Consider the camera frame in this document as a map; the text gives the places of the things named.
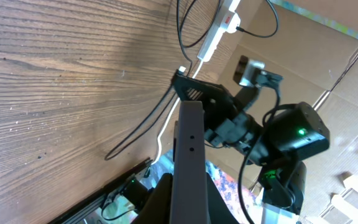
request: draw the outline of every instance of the black cable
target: black cable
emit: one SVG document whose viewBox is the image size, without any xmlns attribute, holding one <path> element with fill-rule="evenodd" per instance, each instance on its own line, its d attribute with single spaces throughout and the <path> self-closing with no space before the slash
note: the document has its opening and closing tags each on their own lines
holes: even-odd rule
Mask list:
<svg viewBox="0 0 358 224">
<path fill-rule="evenodd" d="M 193 69 L 193 61 L 187 56 L 186 52 L 185 52 L 185 49 L 184 49 L 184 46 L 183 46 L 183 42 L 181 40 L 181 30 L 183 28 L 183 23 L 185 22 L 186 18 L 187 18 L 187 15 L 190 11 L 190 9 L 193 7 L 194 3 L 195 3 L 196 0 L 194 0 L 189 9 L 186 11 L 185 13 L 185 16 L 183 18 L 183 22 L 181 24 L 181 26 L 179 27 L 179 3 L 180 3 L 180 0 L 178 0 L 178 4 L 177 4 L 177 31 L 178 31 L 178 39 L 179 39 L 179 44 L 180 44 L 180 47 L 181 47 L 181 51 L 183 53 L 183 55 L 185 56 L 185 58 L 187 60 L 189 60 L 190 62 L 190 67 L 189 67 L 189 70 L 188 70 L 188 73 L 187 73 L 187 76 L 190 75 L 192 69 Z M 171 101 L 173 100 L 173 98 L 175 97 L 176 93 L 174 93 L 172 95 L 172 97 L 170 98 L 170 100 L 168 101 L 168 103 L 165 105 L 165 107 L 163 108 L 163 110 L 160 112 L 160 114 L 157 116 L 157 118 L 154 120 L 154 122 L 146 129 L 144 130 L 140 135 L 138 135 L 136 138 L 134 138 L 131 142 L 129 142 L 128 144 L 126 144 L 124 147 L 122 147 L 122 149 L 120 149 L 117 153 L 115 153 L 113 156 L 110 157 L 110 155 L 115 151 L 117 150 L 122 144 L 124 144 L 124 142 L 126 142 L 136 131 L 138 131 L 140 129 L 140 127 L 142 127 L 145 122 L 153 115 L 153 113 L 155 112 L 155 110 L 160 106 L 160 104 L 162 103 L 162 101 L 167 97 L 169 91 L 171 90 L 172 86 L 170 85 L 168 90 L 164 93 L 164 95 L 161 97 L 160 101 L 155 105 L 155 107 L 153 108 L 153 110 L 143 119 L 142 122 L 140 122 L 140 124 L 131 132 L 129 133 L 121 142 L 119 142 L 113 149 L 111 149 L 107 154 L 106 156 L 104 157 L 104 160 L 105 161 L 108 161 L 116 156 L 118 156 L 123 150 L 125 150 L 128 146 L 130 146 L 133 142 L 135 142 L 136 140 L 138 140 L 139 138 L 141 138 L 147 131 L 149 131 L 155 124 L 156 122 L 158 121 L 158 119 L 161 117 L 161 115 L 164 113 L 164 111 L 167 109 L 168 105 L 171 103 Z"/>
<path fill-rule="evenodd" d="M 187 54 L 185 52 L 185 47 L 183 46 L 183 42 L 181 41 L 181 31 L 180 31 L 180 25 L 179 25 L 179 5 L 180 5 L 180 0 L 177 1 L 177 32 L 178 32 L 178 40 L 179 40 L 180 50 L 181 50 L 183 56 L 185 56 L 187 61 L 190 62 L 190 68 L 189 68 L 189 71 L 187 73 L 187 76 L 189 76 L 190 75 L 190 70 L 193 67 L 193 61 L 189 58 L 189 56 L 187 56 Z"/>
<path fill-rule="evenodd" d="M 264 117 L 262 118 L 262 124 L 265 126 L 266 125 L 266 117 L 269 115 L 269 114 L 272 114 L 273 111 L 275 110 L 276 112 L 279 111 L 279 110 L 293 110 L 295 109 L 295 106 L 297 104 L 295 103 L 290 103 L 290 104 L 285 104 L 285 105 L 280 105 L 278 106 L 277 108 L 273 108 L 271 109 L 270 111 L 268 111 L 267 113 L 265 113 Z"/>
<path fill-rule="evenodd" d="M 260 38 L 268 38 L 268 37 L 272 37 L 273 35 L 275 35 L 277 33 L 277 31 L 278 31 L 279 26 L 280 26 L 280 22 L 278 21 L 277 11 L 274 8 L 273 4 L 270 2 L 270 0 L 266 0 L 266 2 L 270 6 L 270 8 L 272 9 L 273 14 L 274 14 L 274 18 L 276 20 L 276 29 L 274 30 L 274 32 L 272 34 L 270 34 L 270 35 L 258 35 L 258 34 L 254 34 L 254 33 L 251 33 L 249 31 L 246 31 L 245 29 L 243 29 L 241 27 L 236 27 L 236 29 L 238 31 L 245 32 L 246 34 L 253 35 L 254 37 L 260 37 Z"/>
<path fill-rule="evenodd" d="M 110 204 L 111 204 L 111 203 L 107 204 L 107 205 L 102 209 L 102 212 L 100 213 L 100 215 L 102 216 L 102 218 L 103 218 L 104 220 L 106 220 L 106 221 L 114 221 L 114 220 L 117 220 L 117 219 L 121 218 L 122 216 L 124 216 L 125 214 L 127 214 L 128 212 L 134 211 L 134 209 L 130 209 L 130 210 L 126 211 L 126 212 L 121 213 L 120 215 L 118 215 L 118 216 L 116 216 L 116 217 L 114 217 L 114 218 L 105 218 L 105 217 L 103 216 L 104 209 L 107 208 Z"/>
<path fill-rule="evenodd" d="M 276 93 L 276 103 L 275 103 L 275 106 L 274 108 L 272 109 L 273 111 L 271 112 L 268 111 L 266 114 L 268 114 L 269 112 L 272 114 L 270 115 L 270 117 L 268 118 L 267 120 L 267 123 L 266 125 L 263 127 L 262 129 L 262 132 L 260 134 L 260 136 L 258 137 L 258 139 L 256 140 L 256 142 L 254 143 L 254 145 L 248 150 L 246 156 L 244 156 L 244 160 L 242 161 L 242 164 L 241 164 L 241 167 L 240 167 L 240 172 L 239 172 L 239 180 L 237 182 L 237 191 L 238 191 L 238 194 L 239 194 L 239 201 L 240 201 L 240 206 L 241 206 L 241 209 L 242 209 L 242 212 L 244 212 L 244 215 L 246 216 L 246 219 L 247 221 L 250 223 L 250 224 L 254 224 L 254 221 L 252 221 L 251 217 L 249 216 L 248 214 L 248 211 L 246 209 L 246 205 L 244 203 L 244 199 L 242 197 L 242 175 L 244 173 L 244 169 L 246 167 L 246 164 L 248 163 L 248 159 L 251 155 L 251 152 L 252 150 L 254 149 L 255 145 L 257 145 L 259 143 L 259 141 L 261 140 L 262 136 L 264 135 L 264 133 L 266 132 L 268 126 L 271 124 L 271 122 L 273 121 L 273 118 L 275 116 L 275 113 L 277 112 L 277 109 L 280 105 L 280 90 L 277 88 L 274 89 L 275 90 L 275 93 Z"/>
<path fill-rule="evenodd" d="M 215 146 L 210 145 L 210 144 L 208 144 L 208 143 L 204 143 L 204 145 L 209 146 L 209 147 L 212 147 L 212 148 L 214 148 L 214 149 L 221 149 L 221 148 L 224 147 L 224 146 L 215 147 Z"/>
<path fill-rule="evenodd" d="M 157 116 L 156 120 L 140 135 L 138 135 L 134 140 L 132 140 L 130 143 L 126 144 L 119 152 L 115 153 L 115 155 L 111 156 L 110 155 L 118 148 L 120 147 L 122 144 L 124 144 L 124 142 L 126 142 L 155 112 L 155 110 L 158 108 L 158 106 L 160 106 L 161 102 L 167 97 L 167 95 L 169 94 L 170 90 L 172 89 L 172 86 L 170 85 L 168 87 L 168 89 L 166 90 L 166 92 L 164 93 L 164 95 L 161 97 L 160 101 L 155 105 L 155 107 L 153 108 L 153 110 L 143 119 L 142 122 L 140 122 L 140 124 L 131 132 L 129 133 L 120 143 L 118 143 L 113 149 L 111 149 L 107 155 L 104 157 L 105 161 L 108 161 L 114 157 L 116 157 L 118 154 L 120 154 L 126 147 L 128 147 L 129 145 L 131 145 L 134 141 L 138 140 L 140 137 L 142 137 L 148 130 L 151 129 L 151 127 L 157 122 L 157 120 L 159 119 L 159 117 L 162 115 L 162 113 L 165 111 L 165 109 L 167 108 L 167 106 L 171 103 L 173 97 L 175 96 L 175 94 L 171 97 L 171 99 L 169 100 L 169 102 L 167 103 L 167 105 L 164 107 L 164 109 L 161 111 L 161 113 Z"/>
<path fill-rule="evenodd" d="M 181 25 L 180 25 L 180 33 L 183 29 L 183 25 L 185 24 L 185 21 L 186 21 L 186 18 L 187 18 L 187 15 L 189 14 L 191 8 L 194 6 L 194 3 L 196 2 L 197 0 L 193 0 L 193 2 L 191 2 L 189 8 L 187 9 L 186 13 L 185 13 L 185 16 L 183 17 L 182 21 L 181 21 Z M 208 26 L 208 29 L 206 29 L 206 31 L 204 32 L 204 34 L 198 39 L 196 40 L 196 42 L 190 44 L 190 45 L 183 45 L 184 48 L 190 48 L 190 47 L 194 47 L 196 44 L 198 44 L 204 37 L 205 35 L 208 33 L 208 31 L 210 30 L 210 28 L 212 27 L 214 21 L 215 21 L 215 18 L 218 14 L 218 11 L 219 11 L 219 8 L 221 6 L 221 0 L 218 1 L 218 5 L 216 6 L 216 9 L 215 9 L 215 13 L 214 13 L 214 16 L 212 18 L 212 21 L 211 23 L 209 24 Z"/>
</svg>

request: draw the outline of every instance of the wire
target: wire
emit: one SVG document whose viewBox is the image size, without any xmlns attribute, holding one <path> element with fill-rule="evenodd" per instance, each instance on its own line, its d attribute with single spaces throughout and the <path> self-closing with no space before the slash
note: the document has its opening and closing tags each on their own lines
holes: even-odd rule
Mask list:
<svg viewBox="0 0 358 224">
<path fill-rule="evenodd" d="M 193 66 L 193 61 L 189 58 L 189 56 L 187 56 L 186 51 L 185 51 L 185 47 L 183 46 L 183 42 L 181 41 L 181 29 L 180 29 L 180 25 L 179 25 L 179 5 L 180 5 L 180 0 L 177 1 L 177 32 L 178 32 L 178 40 L 179 40 L 180 50 L 181 50 L 183 56 L 185 56 L 187 61 L 190 62 L 190 68 L 189 68 L 189 71 L 187 73 L 187 76 L 189 76 L 190 75 L 190 70 L 191 70 L 191 68 Z"/>
<path fill-rule="evenodd" d="M 114 218 L 105 218 L 105 217 L 103 216 L 104 209 L 106 209 L 110 204 L 111 204 L 111 203 L 107 204 L 107 205 L 102 209 L 102 212 L 101 212 L 101 214 L 100 214 L 100 215 L 102 216 L 102 218 L 103 218 L 104 220 L 106 220 L 106 221 L 114 221 L 114 220 L 117 220 L 117 219 L 121 218 L 122 216 L 124 216 L 125 214 L 127 214 L 128 212 L 134 211 L 134 209 L 130 209 L 130 210 L 126 211 L 126 212 L 121 213 L 120 215 L 118 215 L 118 216 L 116 216 L 116 217 L 114 217 Z"/>
<path fill-rule="evenodd" d="M 203 66 L 203 63 L 204 61 L 200 61 L 200 64 L 198 65 L 198 68 L 196 70 L 196 72 L 194 73 L 193 77 L 192 78 L 196 78 L 198 72 L 200 71 L 201 67 Z M 161 157 L 161 152 L 162 152 L 162 145 L 161 145 L 161 136 L 162 134 L 164 133 L 165 129 L 167 128 L 167 125 L 169 123 L 169 120 L 171 119 L 171 116 L 173 114 L 173 111 L 175 110 L 175 108 L 178 106 L 178 103 L 179 103 L 180 99 L 177 98 L 177 100 L 175 101 L 175 103 L 173 104 L 171 110 L 169 111 L 169 114 L 167 116 L 167 118 L 165 118 L 165 122 L 164 122 L 164 125 L 162 126 L 158 136 L 157 136 L 157 156 L 155 157 L 154 161 L 152 162 L 152 165 L 156 164 L 158 162 L 158 160 L 160 159 Z"/>
<path fill-rule="evenodd" d="M 181 48 L 182 54 L 183 54 L 183 55 L 185 56 L 185 58 L 190 62 L 190 67 L 189 67 L 187 76 L 190 76 L 190 73 L 191 73 L 191 71 L 192 71 L 192 69 L 193 69 L 193 61 L 187 56 L 187 54 L 186 54 L 186 52 L 185 52 L 185 49 L 184 49 L 185 46 L 183 46 L 183 42 L 182 42 L 182 40 L 181 40 L 181 30 L 183 29 L 183 25 L 184 25 L 184 22 L 186 21 L 187 15 L 189 14 L 190 9 L 193 7 L 193 5 L 194 5 L 195 2 L 196 2 L 196 0 L 193 0 L 193 2 L 191 3 L 190 7 L 189 7 L 188 10 L 186 11 L 185 16 L 183 17 L 183 20 L 182 20 L 182 23 L 181 23 L 180 26 L 179 26 L 179 4 L 180 4 L 180 0 L 178 0 L 178 2 L 177 2 L 177 31 L 178 31 L 178 40 L 179 40 L 179 44 L 180 44 L 180 48 Z M 217 9 L 216 9 L 216 11 L 215 11 L 213 21 L 215 20 L 215 17 L 216 17 L 216 15 L 217 15 L 217 13 L 218 13 L 220 2 L 221 2 L 221 0 L 219 0 L 219 2 L 218 2 L 218 7 L 217 7 Z M 188 48 L 188 47 L 192 47 L 192 46 L 196 45 L 196 44 L 206 35 L 206 33 L 208 33 L 209 29 L 210 29 L 211 26 L 212 26 L 213 21 L 211 22 L 210 26 L 208 27 L 208 30 L 203 34 L 203 36 L 202 36 L 199 40 L 197 40 L 195 43 L 193 43 L 193 44 L 191 44 L 191 45 L 189 45 L 189 46 L 186 46 L 186 47 Z M 200 62 L 200 65 L 199 65 L 197 71 L 195 72 L 195 74 L 193 75 L 193 77 L 195 77 L 196 74 L 198 73 L 198 71 L 200 70 L 202 63 L 203 63 L 203 62 L 201 61 L 201 62 Z M 167 95 L 168 95 L 168 93 L 169 93 L 169 91 L 170 91 L 171 88 L 172 88 L 172 86 L 170 86 L 170 87 L 168 88 L 168 90 L 167 90 L 167 91 L 164 93 L 164 95 L 161 97 L 160 101 L 157 103 L 157 105 L 155 105 L 154 109 L 145 117 L 145 119 L 144 119 L 142 122 L 140 122 L 140 124 L 139 124 L 131 133 L 129 133 L 120 143 L 118 143 L 113 149 L 111 149 L 111 150 L 106 154 L 106 156 L 104 157 L 104 160 L 105 160 L 105 161 L 108 161 L 108 160 L 110 160 L 110 159 L 112 159 L 112 158 L 118 156 L 123 150 L 125 150 L 125 149 L 126 149 L 128 146 L 130 146 L 133 142 L 135 142 L 136 140 L 138 140 L 139 138 L 141 138 L 147 131 L 149 131 L 149 130 L 153 127 L 153 125 L 158 121 L 158 119 L 161 117 L 161 115 L 162 115 L 162 114 L 164 113 L 164 111 L 167 109 L 168 105 L 171 103 L 171 101 L 172 101 L 173 98 L 175 97 L 176 93 L 172 95 L 172 97 L 170 98 L 170 100 L 169 100 L 169 102 L 167 103 L 167 105 L 165 105 L 165 107 L 164 107 L 163 110 L 160 112 L 160 114 L 157 116 L 157 118 L 154 120 L 154 122 L 153 122 L 145 131 L 143 131 L 143 133 L 141 133 L 140 135 L 138 135 L 138 136 L 137 136 L 135 139 L 133 139 L 130 143 L 126 144 L 124 147 L 122 147 L 121 150 L 119 150 L 117 153 L 115 153 L 113 156 L 110 157 L 110 155 L 111 155 L 115 150 L 117 150 L 122 144 L 124 144 L 124 142 L 126 142 L 136 131 L 138 131 L 138 130 L 140 129 L 140 127 L 142 127 L 142 126 L 145 124 L 145 122 L 153 115 L 153 113 L 155 112 L 155 110 L 159 107 L 159 105 L 162 103 L 162 101 L 167 97 Z M 176 100 L 176 102 L 175 102 L 175 104 L 174 104 L 174 107 L 173 107 L 173 109 L 171 109 L 171 111 L 173 111 L 173 110 L 175 109 L 176 105 L 178 104 L 178 100 L 179 100 L 179 99 Z M 172 115 L 172 113 L 173 113 L 173 112 L 171 112 L 171 111 L 170 111 L 169 114 L 168 114 L 168 120 L 169 120 L 169 118 L 171 117 L 171 115 Z M 153 162 L 153 164 L 156 163 L 156 162 L 159 160 L 160 156 L 161 156 L 161 142 L 160 142 L 160 144 L 158 145 L 158 148 L 159 148 L 159 150 L 158 150 L 157 158 L 156 158 L 156 160 Z"/>
<path fill-rule="evenodd" d="M 170 102 L 172 101 L 173 97 L 175 96 L 175 94 L 171 97 L 171 99 L 169 100 L 169 102 L 167 103 L 167 105 L 164 107 L 164 109 L 161 111 L 161 113 L 157 116 L 156 120 L 140 135 L 138 135 L 135 139 L 133 139 L 130 143 L 126 144 L 120 151 L 118 151 L 117 153 L 115 153 L 113 156 L 110 157 L 110 155 L 117 150 L 118 147 L 120 147 L 122 144 L 124 144 L 124 142 L 126 142 L 155 112 L 155 110 L 158 108 L 158 106 L 161 104 L 161 102 L 167 97 L 167 95 L 169 94 L 170 90 L 172 89 L 172 85 L 170 85 L 168 87 L 168 89 L 166 90 L 166 92 L 164 93 L 164 95 L 161 97 L 160 101 L 155 105 L 155 107 L 153 108 L 153 110 L 143 119 L 142 122 L 140 122 L 140 124 L 131 132 L 129 133 L 120 143 L 118 143 L 113 149 L 111 149 L 106 156 L 104 157 L 105 161 L 108 161 L 114 157 L 116 157 L 118 154 L 120 154 L 124 149 L 126 149 L 128 146 L 130 146 L 133 142 L 135 142 L 136 140 L 138 140 L 140 137 L 142 137 L 148 130 L 151 129 L 151 127 L 157 122 L 157 120 L 161 117 L 162 113 L 165 111 L 165 109 L 167 108 L 167 106 L 170 104 Z"/>
<path fill-rule="evenodd" d="M 197 1 L 197 0 L 193 0 L 193 2 L 191 2 L 191 4 L 190 4 L 189 8 L 187 9 L 187 11 L 186 11 L 186 13 L 185 13 L 185 16 L 183 17 L 183 19 L 182 19 L 182 21 L 181 21 L 180 32 L 181 32 L 182 29 L 183 29 L 183 25 L 185 24 L 187 15 L 189 14 L 191 8 L 194 6 L 194 3 L 195 3 L 196 1 Z M 198 40 L 196 40 L 196 42 L 194 42 L 194 43 L 192 43 L 192 44 L 190 44 L 190 45 L 183 45 L 184 48 L 194 47 L 196 44 L 198 44 L 198 43 L 205 37 L 205 35 L 208 33 L 208 31 L 210 30 L 210 28 L 211 28 L 212 25 L 214 24 L 214 21 L 215 21 L 215 18 L 216 18 L 216 16 L 217 16 L 217 14 L 218 14 L 218 11 L 219 11 L 220 6 L 221 6 L 221 0 L 218 1 L 218 5 L 216 6 L 213 19 L 212 19 L 211 23 L 209 24 L 208 29 L 206 29 L 206 31 L 204 32 L 204 34 L 203 34 Z"/>
<path fill-rule="evenodd" d="M 214 149 L 221 149 L 221 148 L 224 147 L 224 146 L 215 147 L 215 146 L 210 145 L 210 144 L 208 144 L 208 143 L 204 143 L 204 145 L 209 146 L 209 147 L 212 147 L 212 148 L 214 148 Z"/>
<path fill-rule="evenodd" d="M 274 110 L 275 110 L 276 112 L 279 111 L 279 110 L 293 110 L 293 109 L 295 109 L 295 106 L 296 106 L 296 105 L 297 105 L 297 104 L 290 103 L 290 104 L 280 105 L 280 106 L 277 107 L 277 108 L 271 109 L 270 111 L 268 111 L 267 113 L 265 113 L 264 117 L 262 118 L 262 124 L 263 124 L 264 126 L 266 125 L 266 117 L 267 117 L 269 114 L 272 114 Z"/>
<path fill-rule="evenodd" d="M 246 167 L 246 164 L 248 163 L 249 157 L 251 155 L 252 150 L 254 149 L 255 145 L 257 145 L 259 143 L 259 141 L 262 139 L 262 136 L 264 135 L 264 133 L 266 132 L 267 128 L 269 127 L 269 125 L 271 124 L 271 122 L 273 121 L 274 115 L 278 110 L 278 107 L 280 105 L 280 90 L 278 89 L 278 87 L 274 88 L 275 93 L 276 93 L 276 103 L 275 106 L 272 110 L 268 111 L 266 114 L 271 113 L 272 115 L 270 115 L 270 117 L 267 120 L 266 125 L 264 125 L 262 132 L 260 134 L 260 136 L 258 137 L 258 139 L 256 140 L 256 142 L 254 143 L 254 145 L 248 150 L 246 156 L 244 156 L 244 160 L 242 161 L 242 164 L 240 166 L 240 172 L 239 172 L 239 180 L 237 182 L 237 191 L 239 194 L 239 201 L 240 201 L 240 206 L 242 209 L 242 212 L 244 212 L 244 215 L 246 216 L 247 221 L 250 224 L 254 224 L 254 221 L 252 221 L 251 217 L 248 214 L 248 211 L 246 209 L 246 205 L 244 203 L 244 198 L 242 197 L 242 176 L 244 173 L 244 169 Z"/>
<path fill-rule="evenodd" d="M 249 31 L 246 31 L 245 29 L 241 28 L 241 27 L 236 27 L 236 29 L 238 31 L 241 31 L 241 32 L 245 32 L 246 34 L 249 34 L 249 35 L 252 35 L 254 37 L 259 37 L 259 38 L 269 38 L 269 37 L 272 37 L 274 36 L 277 31 L 278 31 L 278 28 L 280 26 L 280 22 L 278 21 L 278 15 L 277 15 L 277 11 L 276 9 L 274 8 L 273 4 L 270 2 L 270 0 L 266 0 L 267 4 L 270 6 L 270 8 L 272 9 L 273 11 L 273 14 L 274 14 L 274 18 L 276 20 L 276 29 L 274 30 L 274 32 L 270 35 L 258 35 L 258 34 L 254 34 L 254 33 L 251 33 Z"/>
</svg>

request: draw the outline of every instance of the wooden surface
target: wooden surface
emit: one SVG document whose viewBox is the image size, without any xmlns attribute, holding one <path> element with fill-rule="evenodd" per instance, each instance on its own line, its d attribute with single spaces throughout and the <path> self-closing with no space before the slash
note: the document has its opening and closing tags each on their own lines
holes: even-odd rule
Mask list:
<svg viewBox="0 0 358 224">
<path fill-rule="evenodd" d="M 199 0 L 185 43 L 204 32 L 215 6 Z M 175 11 L 174 0 L 0 0 L 0 223 L 46 223 L 155 157 L 162 122 L 103 160 L 158 102 L 175 69 L 188 67 Z M 225 35 L 198 78 L 216 81 L 240 37 Z M 188 50 L 191 58 L 199 47 Z"/>
</svg>

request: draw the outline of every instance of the cardboard box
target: cardboard box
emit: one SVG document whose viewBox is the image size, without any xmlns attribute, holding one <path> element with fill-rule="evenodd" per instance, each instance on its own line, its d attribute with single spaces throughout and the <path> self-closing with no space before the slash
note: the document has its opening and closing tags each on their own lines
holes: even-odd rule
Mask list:
<svg viewBox="0 0 358 224">
<path fill-rule="evenodd" d="M 358 40 L 276 8 L 280 17 L 277 35 L 258 39 L 244 34 L 218 82 L 235 95 L 240 86 L 232 76 L 239 57 L 245 55 L 265 62 L 266 70 L 284 77 L 280 86 L 282 104 L 305 101 L 313 105 L 323 93 L 331 93 L 318 110 L 331 131 L 331 147 L 305 161 L 308 175 L 301 214 L 318 216 L 329 205 L 331 194 L 344 190 L 341 174 L 358 175 Z M 268 34 L 274 27 L 272 12 L 263 2 L 248 29 L 256 34 Z M 274 101 L 274 92 L 265 89 L 248 112 L 261 123 Z M 208 149 L 206 156 L 238 178 L 243 157 L 236 150 Z M 243 176 L 246 187 L 256 180 L 259 170 L 256 166 L 246 167 Z"/>
<path fill-rule="evenodd" d="M 358 1 L 352 0 L 288 0 L 293 4 L 333 19 L 358 32 Z"/>
</svg>

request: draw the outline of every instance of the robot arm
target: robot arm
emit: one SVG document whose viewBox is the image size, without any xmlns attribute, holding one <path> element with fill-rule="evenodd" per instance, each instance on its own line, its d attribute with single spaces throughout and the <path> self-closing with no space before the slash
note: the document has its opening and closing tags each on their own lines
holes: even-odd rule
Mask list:
<svg viewBox="0 0 358 224">
<path fill-rule="evenodd" d="M 182 101 L 202 102 L 206 141 L 234 147 L 243 155 L 253 148 L 249 160 L 262 166 L 258 181 L 265 189 L 263 201 L 298 215 L 305 192 L 302 160 L 328 149 L 329 130 L 305 102 L 278 106 L 276 110 L 283 112 L 266 130 L 256 123 L 246 111 L 263 87 L 277 90 L 282 80 L 263 68 L 262 62 L 241 57 L 234 81 L 243 87 L 236 96 L 222 85 L 184 77 L 180 72 L 174 75 L 172 85 Z"/>
</svg>

